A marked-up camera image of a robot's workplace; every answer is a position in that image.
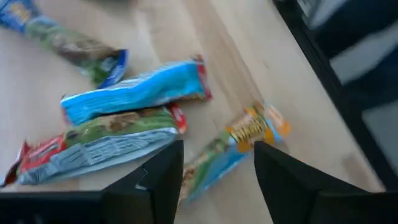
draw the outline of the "desk surface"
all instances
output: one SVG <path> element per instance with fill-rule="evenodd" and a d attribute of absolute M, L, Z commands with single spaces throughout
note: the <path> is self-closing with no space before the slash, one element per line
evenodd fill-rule
<path fill-rule="evenodd" d="M 182 106 L 189 128 L 183 136 L 186 161 L 243 106 L 263 99 L 292 125 L 282 150 L 366 190 L 383 190 L 270 0 L 38 2 L 61 24 L 129 49 L 129 75 L 197 53 L 205 56 L 214 99 Z M 0 29 L 0 40 L 0 172 L 5 173 L 24 139 L 38 142 L 63 131 L 62 95 L 92 86 L 73 66 L 18 34 Z M 6 190 L 101 189 L 146 159 L 56 184 Z M 271 222 L 252 159 L 182 208 L 176 223 L 246 221 Z"/>

